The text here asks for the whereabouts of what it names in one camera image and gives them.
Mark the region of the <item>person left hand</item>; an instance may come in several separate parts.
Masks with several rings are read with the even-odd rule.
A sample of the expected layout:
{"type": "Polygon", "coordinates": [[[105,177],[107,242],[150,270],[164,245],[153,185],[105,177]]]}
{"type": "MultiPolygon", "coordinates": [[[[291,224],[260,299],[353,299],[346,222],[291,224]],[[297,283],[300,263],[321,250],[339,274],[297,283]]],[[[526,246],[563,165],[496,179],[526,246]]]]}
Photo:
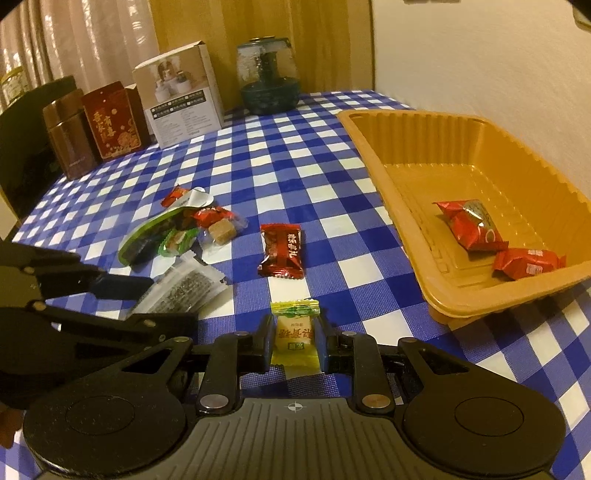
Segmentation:
{"type": "Polygon", "coordinates": [[[14,444],[15,434],[22,428],[24,412],[0,404],[0,446],[10,449],[14,444]]]}

